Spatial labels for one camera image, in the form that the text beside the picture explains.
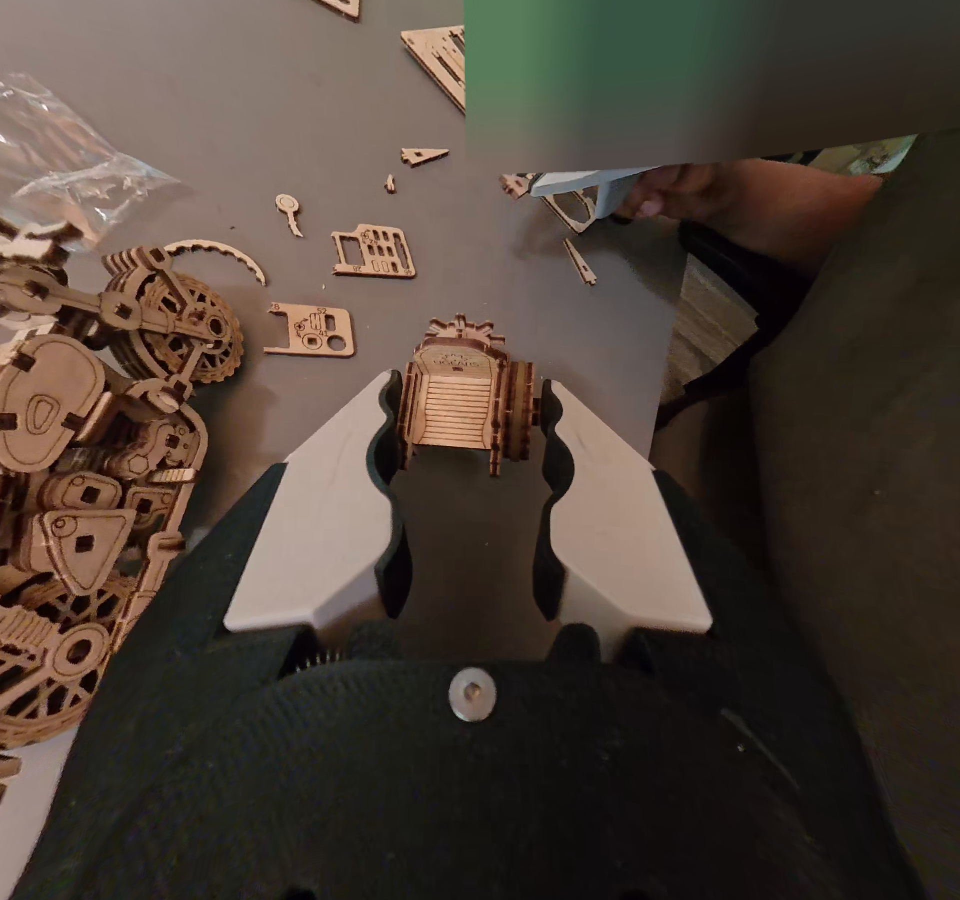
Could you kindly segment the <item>small slotted wooden frame piece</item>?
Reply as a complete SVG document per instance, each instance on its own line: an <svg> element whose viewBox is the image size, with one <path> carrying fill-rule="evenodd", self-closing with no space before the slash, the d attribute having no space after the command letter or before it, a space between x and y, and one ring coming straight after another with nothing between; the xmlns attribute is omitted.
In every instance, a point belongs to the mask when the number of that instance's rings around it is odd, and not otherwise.
<svg viewBox="0 0 960 900"><path fill-rule="evenodd" d="M359 224L351 232L331 232L338 261L334 276L412 280L417 275L409 244L402 229L382 224ZM354 243L358 261L347 256L346 245Z"/></svg>

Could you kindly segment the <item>person's right forearm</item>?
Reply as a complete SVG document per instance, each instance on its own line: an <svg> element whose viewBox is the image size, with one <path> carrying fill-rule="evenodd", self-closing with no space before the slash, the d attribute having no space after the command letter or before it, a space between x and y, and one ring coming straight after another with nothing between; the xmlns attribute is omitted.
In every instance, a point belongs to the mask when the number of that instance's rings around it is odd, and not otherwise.
<svg viewBox="0 0 960 900"><path fill-rule="evenodd" d="M753 253L813 266L857 225L883 186L875 175L757 159L719 162L665 214Z"/></svg>

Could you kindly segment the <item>looped wooden frame piece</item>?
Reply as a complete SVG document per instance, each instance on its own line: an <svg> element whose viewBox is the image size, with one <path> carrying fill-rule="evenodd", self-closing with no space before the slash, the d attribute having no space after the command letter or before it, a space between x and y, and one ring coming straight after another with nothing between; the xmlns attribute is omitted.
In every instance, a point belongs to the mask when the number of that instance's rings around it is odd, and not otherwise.
<svg viewBox="0 0 960 900"><path fill-rule="evenodd" d="M596 220L594 198L582 190L551 194L542 199L546 207L572 234L582 234Z"/></svg>

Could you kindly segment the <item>person's right hand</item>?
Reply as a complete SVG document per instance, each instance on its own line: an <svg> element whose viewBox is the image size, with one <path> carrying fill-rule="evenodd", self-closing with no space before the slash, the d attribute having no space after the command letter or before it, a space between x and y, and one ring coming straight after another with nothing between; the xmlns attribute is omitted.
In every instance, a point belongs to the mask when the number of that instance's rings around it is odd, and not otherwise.
<svg viewBox="0 0 960 900"><path fill-rule="evenodd" d="M725 188L721 163L660 166L632 182L613 217L623 222L654 217L703 222L722 210Z"/></svg>

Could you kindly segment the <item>small clear plastic bag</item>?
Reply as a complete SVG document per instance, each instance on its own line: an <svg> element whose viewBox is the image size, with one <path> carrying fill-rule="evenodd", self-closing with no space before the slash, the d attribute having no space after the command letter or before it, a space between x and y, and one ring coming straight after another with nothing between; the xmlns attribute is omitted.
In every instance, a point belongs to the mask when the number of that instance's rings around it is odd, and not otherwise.
<svg viewBox="0 0 960 900"><path fill-rule="evenodd" d="M180 182L116 150L64 101L23 73L1 76L1 214L23 226L68 222L88 250L165 205Z"/></svg>

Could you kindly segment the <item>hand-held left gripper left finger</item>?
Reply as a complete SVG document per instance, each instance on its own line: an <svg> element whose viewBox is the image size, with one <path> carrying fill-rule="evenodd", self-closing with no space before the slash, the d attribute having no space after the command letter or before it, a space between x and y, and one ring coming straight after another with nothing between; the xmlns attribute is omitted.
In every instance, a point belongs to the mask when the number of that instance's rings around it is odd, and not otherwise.
<svg viewBox="0 0 960 900"><path fill-rule="evenodd" d="M390 488L401 398L400 372L382 372L287 456L225 612L228 630L347 632L399 617L413 574Z"/></svg>

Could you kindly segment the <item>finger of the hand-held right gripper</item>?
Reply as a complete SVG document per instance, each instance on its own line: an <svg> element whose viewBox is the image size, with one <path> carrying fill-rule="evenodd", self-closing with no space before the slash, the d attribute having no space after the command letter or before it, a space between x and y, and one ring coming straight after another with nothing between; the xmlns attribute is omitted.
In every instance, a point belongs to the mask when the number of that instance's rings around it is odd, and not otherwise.
<svg viewBox="0 0 960 900"><path fill-rule="evenodd" d="M595 216L598 219L603 219L619 209L637 182L637 178L652 169L652 166L644 166L626 169L536 174L531 180L529 194L533 197L543 198L596 186Z"/></svg>

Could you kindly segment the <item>wooden motorcycle model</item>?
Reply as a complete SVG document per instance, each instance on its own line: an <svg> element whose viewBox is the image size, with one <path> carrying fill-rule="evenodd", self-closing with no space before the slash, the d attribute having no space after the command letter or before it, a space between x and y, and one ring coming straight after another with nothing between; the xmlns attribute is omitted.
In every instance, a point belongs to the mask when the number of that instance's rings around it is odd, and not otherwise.
<svg viewBox="0 0 960 900"><path fill-rule="evenodd" d="M79 236L2 219L3 759L80 723L162 587L209 450L189 400L244 352L230 306L167 248L71 286Z"/></svg>

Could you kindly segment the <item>square wooden piece with holes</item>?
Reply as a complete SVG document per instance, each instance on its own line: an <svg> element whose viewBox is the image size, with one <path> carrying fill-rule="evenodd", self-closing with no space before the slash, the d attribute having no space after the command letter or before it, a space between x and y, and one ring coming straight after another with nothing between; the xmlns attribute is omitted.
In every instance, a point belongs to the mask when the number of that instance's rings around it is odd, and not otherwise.
<svg viewBox="0 0 960 900"><path fill-rule="evenodd" d="M350 313L344 308L271 303L269 313L286 319L287 345L264 354L347 358L355 354Z"/></svg>

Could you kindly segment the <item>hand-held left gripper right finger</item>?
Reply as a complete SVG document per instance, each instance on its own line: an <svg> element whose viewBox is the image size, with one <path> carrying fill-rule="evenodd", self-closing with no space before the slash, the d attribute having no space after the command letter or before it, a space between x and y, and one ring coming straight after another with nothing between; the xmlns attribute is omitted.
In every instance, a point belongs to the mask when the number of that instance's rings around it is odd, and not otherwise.
<svg viewBox="0 0 960 900"><path fill-rule="evenodd" d="M534 548L534 601L544 618L585 624L599 638L710 630L649 461L558 381L543 382L540 423L550 495Z"/></svg>

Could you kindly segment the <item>wooden slatted model sub-assembly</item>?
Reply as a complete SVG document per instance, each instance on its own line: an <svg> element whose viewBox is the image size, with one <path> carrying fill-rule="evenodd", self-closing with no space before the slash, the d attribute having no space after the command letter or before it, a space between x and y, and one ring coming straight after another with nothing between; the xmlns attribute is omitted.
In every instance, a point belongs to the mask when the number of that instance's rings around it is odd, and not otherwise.
<svg viewBox="0 0 960 900"><path fill-rule="evenodd" d="M432 319L407 364L396 431L399 466L417 447L481 450L491 476L526 461L540 419L536 366L513 359L491 321Z"/></svg>

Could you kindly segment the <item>curved toothed wooden piece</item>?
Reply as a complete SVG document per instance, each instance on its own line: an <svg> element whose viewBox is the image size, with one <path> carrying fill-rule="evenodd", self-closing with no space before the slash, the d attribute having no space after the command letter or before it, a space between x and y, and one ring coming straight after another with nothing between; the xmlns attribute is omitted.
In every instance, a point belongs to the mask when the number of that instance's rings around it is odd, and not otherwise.
<svg viewBox="0 0 960 900"><path fill-rule="evenodd" d="M230 257L241 263L247 270L249 270L254 275L259 285L265 288L269 284L267 276L262 267L251 256L244 253L242 250L221 241L204 238L186 238L168 243L163 247L163 249L171 258L197 251L216 253L222 256Z"/></svg>

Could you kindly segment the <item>long slotted wooden parts sheet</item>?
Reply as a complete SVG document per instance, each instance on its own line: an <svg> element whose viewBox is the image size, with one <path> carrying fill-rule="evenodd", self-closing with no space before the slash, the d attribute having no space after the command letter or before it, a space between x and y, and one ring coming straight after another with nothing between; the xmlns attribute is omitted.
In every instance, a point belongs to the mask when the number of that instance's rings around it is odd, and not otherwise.
<svg viewBox="0 0 960 900"><path fill-rule="evenodd" d="M466 47L464 27L444 26L403 31L401 41L423 71L454 103L466 112Z"/></svg>

